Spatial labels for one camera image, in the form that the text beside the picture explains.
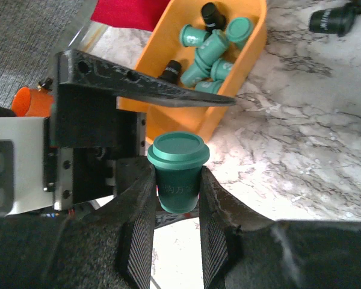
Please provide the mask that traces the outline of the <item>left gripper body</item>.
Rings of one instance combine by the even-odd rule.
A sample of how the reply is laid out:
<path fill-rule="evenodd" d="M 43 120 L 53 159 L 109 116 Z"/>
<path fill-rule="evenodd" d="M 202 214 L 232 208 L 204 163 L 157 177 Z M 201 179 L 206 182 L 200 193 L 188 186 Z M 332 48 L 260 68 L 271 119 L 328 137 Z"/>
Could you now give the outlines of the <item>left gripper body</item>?
<path fill-rule="evenodd" d="M 54 209 L 115 195 L 116 161 L 144 154 L 146 115 L 102 89 L 59 84 L 45 121 L 44 182 Z"/>

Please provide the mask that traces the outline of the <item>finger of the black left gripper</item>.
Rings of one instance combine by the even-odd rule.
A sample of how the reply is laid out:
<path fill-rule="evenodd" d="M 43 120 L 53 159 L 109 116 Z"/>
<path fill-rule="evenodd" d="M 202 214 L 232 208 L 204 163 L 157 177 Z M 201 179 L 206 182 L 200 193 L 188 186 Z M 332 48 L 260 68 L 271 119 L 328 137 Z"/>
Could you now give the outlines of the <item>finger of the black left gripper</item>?
<path fill-rule="evenodd" d="M 55 55 L 58 105 L 116 105 L 123 97 L 170 108 L 229 107 L 234 98 L 198 92 L 170 84 L 85 52 L 69 49 Z"/>

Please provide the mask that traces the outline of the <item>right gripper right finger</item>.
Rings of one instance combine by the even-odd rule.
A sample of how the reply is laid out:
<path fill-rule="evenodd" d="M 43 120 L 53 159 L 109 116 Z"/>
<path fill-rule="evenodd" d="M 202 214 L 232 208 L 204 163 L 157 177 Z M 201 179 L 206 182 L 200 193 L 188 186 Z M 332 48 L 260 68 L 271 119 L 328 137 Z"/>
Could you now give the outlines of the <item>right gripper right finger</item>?
<path fill-rule="evenodd" d="M 271 220 L 206 167 L 199 210 L 205 288 L 361 288 L 361 222 Z"/>

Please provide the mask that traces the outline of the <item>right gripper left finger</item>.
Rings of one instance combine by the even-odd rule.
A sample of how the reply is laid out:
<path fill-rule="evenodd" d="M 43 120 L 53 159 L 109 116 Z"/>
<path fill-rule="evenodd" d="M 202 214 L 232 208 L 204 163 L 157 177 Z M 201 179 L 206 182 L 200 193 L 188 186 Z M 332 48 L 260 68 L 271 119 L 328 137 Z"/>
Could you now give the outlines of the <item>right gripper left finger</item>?
<path fill-rule="evenodd" d="M 155 222 L 155 171 L 132 168 L 120 196 L 81 219 L 0 217 L 0 288 L 131 288 L 126 228 L 142 210 Z"/>

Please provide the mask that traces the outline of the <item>orange storage basket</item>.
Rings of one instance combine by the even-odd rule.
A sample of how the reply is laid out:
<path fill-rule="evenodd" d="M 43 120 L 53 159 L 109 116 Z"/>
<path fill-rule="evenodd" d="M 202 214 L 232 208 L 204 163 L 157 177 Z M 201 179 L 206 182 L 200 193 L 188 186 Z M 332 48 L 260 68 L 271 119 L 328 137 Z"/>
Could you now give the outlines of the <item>orange storage basket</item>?
<path fill-rule="evenodd" d="M 135 70 L 157 78 L 171 60 L 180 62 L 183 72 L 191 67 L 195 59 L 195 49 L 184 47 L 179 36 L 185 25 L 204 29 L 201 9 L 205 3 L 170 1 L 138 59 Z M 248 18 L 253 24 L 253 31 L 244 48 L 239 49 L 231 43 L 221 55 L 223 61 L 233 65 L 224 81 L 214 81 L 210 76 L 206 76 L 197 87 L 188 88 L 182 82 L 177 84 L 182 92 L 194 92 L 208 100 L 217 96 L 234 98 L 238 94 L 267 40 L 266 1 L 214 1 L 214 4 L 228 22 L 238 17 Z M 192 132 L 208 141 L 227 110 L 227 105 L 209 107 L 206 102 L 195 107 L 181 104 L 173 108 L 127 98 L 120 99 L 119 107 L 146 114 L 146 140 L 149 143 L 157 136 L 172 131 Z"/>

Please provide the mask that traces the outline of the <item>teal coffee capsule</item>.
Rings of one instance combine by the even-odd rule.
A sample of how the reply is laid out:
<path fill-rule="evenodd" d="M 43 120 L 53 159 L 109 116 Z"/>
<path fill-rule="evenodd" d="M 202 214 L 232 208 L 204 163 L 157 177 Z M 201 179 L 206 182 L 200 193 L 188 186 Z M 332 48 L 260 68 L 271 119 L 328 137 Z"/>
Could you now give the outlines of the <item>teal coffee capsule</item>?
<path fill-rule="evenodd" d="M 211 79 L 213 81 L 222 80 L 224 81 L 230 71 L 233 68 L 233 63 L 224 60 L 223 58 L 219 58 L 217 61 L 214 62 L 214 64 L 211 67 Z"/>
<path fill-rule="evenodd" d="M 211 33 L 187 24 L 182 27 L 179 33 L 179 41 L 184 47 L 200 47 Z"/>
<path fill-rule="evenodd" d="M 194 60 L 192 65 L 181 75 L 181 83 L 188 88 L 194 87 L 198 82 L 210 77 L 211 66 L 199 60 Z"/>
<path fill-rule="evenodd" d="M 230 21 L 226 28 L 227 38 L 242 50 L 253 32 L 253 23 L 247 17 L 237 17 Z"/>
<path fill-rule="evenodd" d="M 200 81 L 196 84 L 194 90 L 198 92 L 217 94 L 222 84 L 223 80 Z"/>
<path fill-rule="evenodd" d="M 211 35 L 195 51 L 195 60 L 202 66 L 211 67 L 229 48 L 230 41 L 222 30 Z"/>
<path fill-rule="evenodd" d="M 195 209 L 201 170 L 209 157 L 203 139 L 190 132 L 168 132 L 154 140 L 147 158 L 156 170 L 158 197 L 164 210 L 183 214 Z"/>

